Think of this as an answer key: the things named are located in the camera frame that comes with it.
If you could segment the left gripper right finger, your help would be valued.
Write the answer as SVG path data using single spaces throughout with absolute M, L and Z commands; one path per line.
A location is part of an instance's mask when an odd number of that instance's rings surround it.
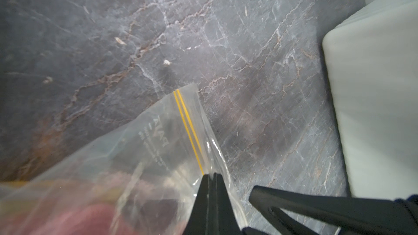
M 314 196 L 255 186 L 249 202 L 282 235 L 315 232 L 286 214 L 291 211 L 359 235 L 415 235 L 418 197 L 395 201 Z

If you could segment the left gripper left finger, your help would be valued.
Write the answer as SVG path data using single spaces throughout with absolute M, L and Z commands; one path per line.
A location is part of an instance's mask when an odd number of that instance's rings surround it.
M 240 235 L 223 176 L 202 177 L 184 235 Z

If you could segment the ziploc bag with pink cookies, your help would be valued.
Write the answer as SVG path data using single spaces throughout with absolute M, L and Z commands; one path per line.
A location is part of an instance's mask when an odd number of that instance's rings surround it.
M 230 227 L 248 222 L 195 84 L 31 181 L 1 184 L 3 235 L 180 235 L 203 180 L 224 181 Z

